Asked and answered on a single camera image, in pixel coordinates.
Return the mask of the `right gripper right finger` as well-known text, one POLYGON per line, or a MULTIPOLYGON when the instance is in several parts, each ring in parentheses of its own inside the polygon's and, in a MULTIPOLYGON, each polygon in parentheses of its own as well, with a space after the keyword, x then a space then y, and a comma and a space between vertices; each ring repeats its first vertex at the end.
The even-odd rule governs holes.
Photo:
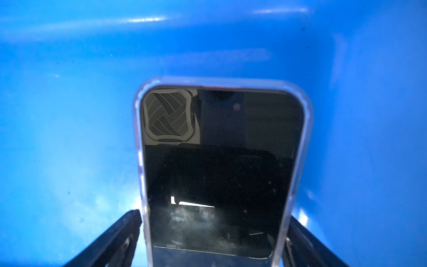
POLYGON ((294 217, 282 253, 285 267, 348 267, 294 217))

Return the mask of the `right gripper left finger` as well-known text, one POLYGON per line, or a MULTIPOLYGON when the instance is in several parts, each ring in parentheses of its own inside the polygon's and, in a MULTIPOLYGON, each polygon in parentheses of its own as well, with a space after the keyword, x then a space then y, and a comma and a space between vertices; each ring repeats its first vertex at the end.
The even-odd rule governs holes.
POLYGON ((141 225, 140 211, 128 211, 65 266, 130 267, 141 225))

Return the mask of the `blue plastic storage box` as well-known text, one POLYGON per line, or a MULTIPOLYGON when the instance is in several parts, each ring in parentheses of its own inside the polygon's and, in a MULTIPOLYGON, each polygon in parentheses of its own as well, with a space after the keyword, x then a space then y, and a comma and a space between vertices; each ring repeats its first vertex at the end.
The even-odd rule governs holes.
POLYGON ((60 267, 140 207, 132 100, 156 76, 298 85, 294 215, 349 266, 426 266, 425 1, 2 1, 3 267, 60 267))

